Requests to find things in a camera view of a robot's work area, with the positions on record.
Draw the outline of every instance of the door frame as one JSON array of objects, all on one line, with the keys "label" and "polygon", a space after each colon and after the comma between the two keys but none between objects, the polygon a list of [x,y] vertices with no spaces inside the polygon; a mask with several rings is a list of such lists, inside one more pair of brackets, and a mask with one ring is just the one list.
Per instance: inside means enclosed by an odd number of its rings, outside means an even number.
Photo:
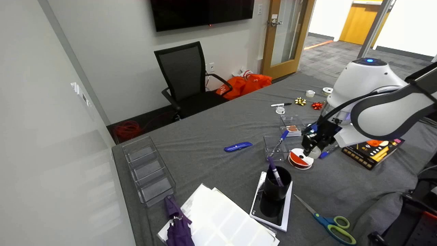
[{"label": "door frame", "polygon": [[[276,27],[272,26],[270,22],[267,23],[266,39],[265,39],[265,45],[263,45],[262,74],[273,76],[273,79],[281,78],[281,76],[285,76],[285,75],[289,75],[289,74],[293,74],[297,71],[300,54],[303,50],[303,42],[304,42],[304,38],[308,31],[310,19],[311,19],[315,0],[300,0],[300,1],[302,2],[306,1],[306,9],[303,12],[303,22],[299,26],[300,31],[299,31],[296,53],[295,53],[293,59],[287,60],[284,63],[280,63],[277,65],[272,65]],[[273,13],[278,13],[280,2],[281,2],[281,0],[270,0],[270,9],[269,9],[267,19],[270,19],[270,16]]]}]

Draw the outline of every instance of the green scissors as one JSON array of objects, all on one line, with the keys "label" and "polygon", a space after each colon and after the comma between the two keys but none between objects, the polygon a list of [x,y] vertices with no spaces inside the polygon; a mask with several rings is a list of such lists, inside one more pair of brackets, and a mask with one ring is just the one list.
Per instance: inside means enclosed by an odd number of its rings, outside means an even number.
[{"label": "green scissors", "polygon": [[314,218],[325,227],[325,229],[338,242],[344,244],[356,244],[356,239],[347,232],[345,229],[349,228],[349,221],[344,216],[336,216],[333,218],[323,217],[317,213],[308,203],[306,203],[300,197],[293,194],[310,213],[312,213]]}]

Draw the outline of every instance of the gray carpet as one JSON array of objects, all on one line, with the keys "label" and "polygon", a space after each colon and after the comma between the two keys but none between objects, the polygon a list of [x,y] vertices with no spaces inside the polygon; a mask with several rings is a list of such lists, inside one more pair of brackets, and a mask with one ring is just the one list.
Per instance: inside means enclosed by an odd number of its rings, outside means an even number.
[{"label": "gray carpet", "polygon": [[[312,46],[327,39],[308,34],[304,46]],[[344,65],[356,59],[359,49],[360,45],[338,41],[303,50],[299,71],[333,84]],[[367,56],[386,61],[393,72],[403,79],[430,64],[429,60],[386,50],[370,49]]]}]

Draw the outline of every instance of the purple cloth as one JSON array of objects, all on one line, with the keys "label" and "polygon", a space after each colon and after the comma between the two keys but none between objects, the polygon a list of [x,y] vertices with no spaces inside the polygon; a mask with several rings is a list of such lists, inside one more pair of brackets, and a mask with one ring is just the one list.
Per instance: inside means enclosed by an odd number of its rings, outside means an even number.
[{"label": "purple cloth", "polygon": [[166,214],[172,218],[166,231],[166,246],[194,246],[191,239],[191,220],[183,214],[172,195],[165,197]]}]

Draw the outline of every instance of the white wall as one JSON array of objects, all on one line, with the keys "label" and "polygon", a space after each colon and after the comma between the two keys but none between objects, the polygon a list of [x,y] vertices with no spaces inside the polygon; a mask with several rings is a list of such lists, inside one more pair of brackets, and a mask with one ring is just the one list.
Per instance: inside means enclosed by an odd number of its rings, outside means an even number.
[{"label": "white wall", "polygon": [[2,0],[0,31],[0,244],[134,244],[113,142],[38,1]]},{"label": "white wall", "polygon": [[315,0],[308,31],[329,35],[337,41],[351,5],[352,0]]},{"label": "white wall", "polygon": [[375,46],[435,56],[437,31],[433,28],[435,9],[435,0],[396,0]]},{"label": "white wall", "polygon": [[164,33],[154,31],[147,0],[49,0],[49,4],[109,121],[116,123],[168,105],[161,95],[166,83],[155,49],[199,39],[206,63],[216,64],[214,72],[228,78],[240,67],[255,69],[269,1],[255,0],[251,20]]}]

